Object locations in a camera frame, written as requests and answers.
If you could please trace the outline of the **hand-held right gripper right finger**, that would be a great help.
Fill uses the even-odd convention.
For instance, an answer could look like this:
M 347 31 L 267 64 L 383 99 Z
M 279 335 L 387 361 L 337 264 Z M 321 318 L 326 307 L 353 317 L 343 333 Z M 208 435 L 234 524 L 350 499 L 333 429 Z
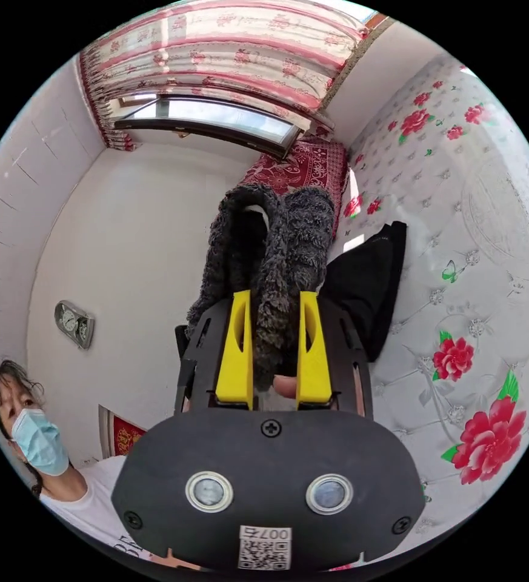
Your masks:
M 296 402 L 328 404 L 332 397 L 331 381 L 321 313 L 316 292 L 301 292 Z

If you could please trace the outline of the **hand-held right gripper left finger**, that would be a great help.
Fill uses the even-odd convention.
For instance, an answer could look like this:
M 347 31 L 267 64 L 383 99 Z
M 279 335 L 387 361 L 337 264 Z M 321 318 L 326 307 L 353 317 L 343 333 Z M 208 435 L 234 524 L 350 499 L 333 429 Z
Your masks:
M 233 295 L 215 395 L 224 405 L 253 405 L 251 292 Z

